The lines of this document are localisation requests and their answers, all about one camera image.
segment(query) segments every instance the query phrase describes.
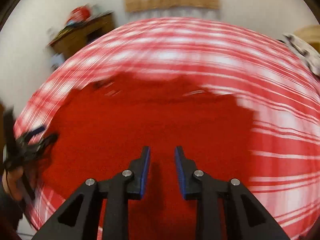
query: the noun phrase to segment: plaid tablecloth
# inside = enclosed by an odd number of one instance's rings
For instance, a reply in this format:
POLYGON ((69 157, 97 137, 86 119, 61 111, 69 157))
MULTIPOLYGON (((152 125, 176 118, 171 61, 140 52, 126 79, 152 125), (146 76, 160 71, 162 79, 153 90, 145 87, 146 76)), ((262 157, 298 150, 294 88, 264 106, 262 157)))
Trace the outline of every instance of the plaid tablecloth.
MULTIPOLYGON (((28 101, 16 135, 48 125, 71 88, 119 71, 145 79, 186 74, 214 93, 233 93, 239 105, 255 110, 250 190, 291 239, 308 231, 320 215, 319 84, 284 44, 194 18, 129 23, 56 70, 28 101)), ((28 215, 39 229, 64 200, 43 183, 36 196, 28 215)))

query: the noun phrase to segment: round metal bolt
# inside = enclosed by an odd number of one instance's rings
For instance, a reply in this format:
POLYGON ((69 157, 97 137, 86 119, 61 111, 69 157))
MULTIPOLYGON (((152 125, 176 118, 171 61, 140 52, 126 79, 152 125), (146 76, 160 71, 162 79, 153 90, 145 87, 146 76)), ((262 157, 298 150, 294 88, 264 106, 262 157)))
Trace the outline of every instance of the round metal bolt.
POLYGON ((122 175, 125 177, 129 177, 129 176, 131 176, 131 174, 132 174, 132 171, 130 171, 130 170, 122 171, 122 175))
POLYGON ((239 179, 232 179, 232 180, 231 180, 231 184, 232 184, 233 186, 238 186, 238 185, 240 185, 240 181, 239 181, 239 179))
POLYGON ((91 186, 91 185, 93 185, 95 183, 95 181, 94 181, 94 179, 87 179, 85 181, 85 183, 86 183, 86 185, 91 186))
POLYGON ((196 170, 195 172, 194 172, 194 175, 196 175, 197 177, 202 177, 203 176, 203 171, 201 171, 201 170, 196 170))

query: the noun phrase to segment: white wall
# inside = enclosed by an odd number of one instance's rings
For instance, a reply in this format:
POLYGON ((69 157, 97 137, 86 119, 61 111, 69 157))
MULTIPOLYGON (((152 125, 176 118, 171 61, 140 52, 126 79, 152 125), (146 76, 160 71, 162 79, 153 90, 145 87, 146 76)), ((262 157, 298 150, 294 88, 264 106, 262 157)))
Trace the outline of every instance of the white wall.
POLYGON ((139 18, 161 16, 191 16, 220 20, 243 26, 273 38, 284 32, 294 32, 306 25, 318 24, 303 0, 221 0, 219 12, 205 9, 174 9, 135 15, 124 12, 123 0, 95 0, 104 10, 114 10, 118 25, 139 18))
POLYGON ((21 0, 0 32, 0 100, 18 115, 51 74, 47 30, 89 0, 21 0))

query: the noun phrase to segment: patterned fabric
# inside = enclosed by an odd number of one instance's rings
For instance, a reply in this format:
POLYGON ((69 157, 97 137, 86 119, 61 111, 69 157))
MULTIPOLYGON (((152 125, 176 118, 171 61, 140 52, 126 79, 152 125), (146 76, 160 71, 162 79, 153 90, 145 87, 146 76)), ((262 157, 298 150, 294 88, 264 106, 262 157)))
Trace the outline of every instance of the patterned fabric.
MULTIPOLYGON (((250 190, 291 239, 320 215, 320 86, 284 44, 237 26, 194 18, 124 25, 68 59, 28 101, 16 135, 49 124, 72 87, 119 71, 144 79, 187 74, 255 111, 250 190)), ((63 199, 39 184, 29 217, 40 228, 63 199)))

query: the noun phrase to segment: metal pin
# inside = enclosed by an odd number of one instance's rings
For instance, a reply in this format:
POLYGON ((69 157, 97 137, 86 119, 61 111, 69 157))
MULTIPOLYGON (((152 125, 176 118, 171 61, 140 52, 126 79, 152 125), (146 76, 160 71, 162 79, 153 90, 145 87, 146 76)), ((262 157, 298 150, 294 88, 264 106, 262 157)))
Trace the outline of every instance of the metal pin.
POLYGON ((197 176, 197 177, 202 177, 203 176, 203 171, 201 171, 201 170, 196 170, 195 172, 194 172, 194 175, 195 176, 197 176))
POLYGON ((85 183, 86 183, 86 185, 91 186, 91 185, 93 185, 95 183, 95 180, 94 179, 87 179, 85 181, 85 183))
POLYGON ((122 171, 122 175, 125 177, 129 177, 129 176, 131 176, 131 174, 132 174, 132 171, 130 171, 130 170, 122 171))
POLYGON ((238 186, 238 185, 240 185, 240 181, 239 181, 239 179, 232 179, 232 180, 231 180, 231 184, 232 184, 233 186, 238 186))

